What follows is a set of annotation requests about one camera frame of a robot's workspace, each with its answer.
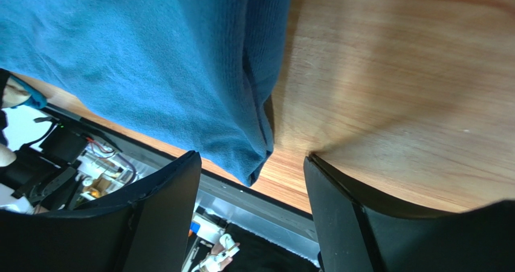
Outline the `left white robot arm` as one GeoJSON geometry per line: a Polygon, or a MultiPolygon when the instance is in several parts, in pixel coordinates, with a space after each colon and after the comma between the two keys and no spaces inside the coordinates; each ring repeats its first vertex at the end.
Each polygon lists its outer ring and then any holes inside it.
{"type": "Polygon", "coordinates": [[[32,206],[47,210],[76,208],[83,180],[79,155],[88,144],[86,135],[54,123],[38,140],[23,144],[16,159],[1,168],[1,184],[11,188],[15,199],[25,198],[32,206]]]}

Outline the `blue t-shirt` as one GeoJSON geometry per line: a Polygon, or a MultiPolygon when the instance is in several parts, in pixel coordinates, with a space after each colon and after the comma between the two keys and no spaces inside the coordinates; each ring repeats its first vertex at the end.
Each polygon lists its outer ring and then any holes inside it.
{"type": "Polygon", "coordinates": [[[264,104],[291,0],[1,0],[1,68],[246,186],[273,152],[264,104]]]}

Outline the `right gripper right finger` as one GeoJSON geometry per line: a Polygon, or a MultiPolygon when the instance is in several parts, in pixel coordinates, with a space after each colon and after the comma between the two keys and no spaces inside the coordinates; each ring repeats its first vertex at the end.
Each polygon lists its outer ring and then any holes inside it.
{"type": "Polygon", "coordinates": [[[514,201],[462,213],[358,181],[315,154],[303,164],[323,271],[513,271],[514,201]]]}

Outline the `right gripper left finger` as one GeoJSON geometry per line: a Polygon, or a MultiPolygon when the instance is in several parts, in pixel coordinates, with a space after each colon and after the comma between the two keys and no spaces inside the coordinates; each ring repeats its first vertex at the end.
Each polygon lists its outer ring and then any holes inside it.
{"type": "Polygon", "coordinates": [[[180,271],[201,171],[190,151],[74,210],[3,210],[1,270],[180,271]]]}

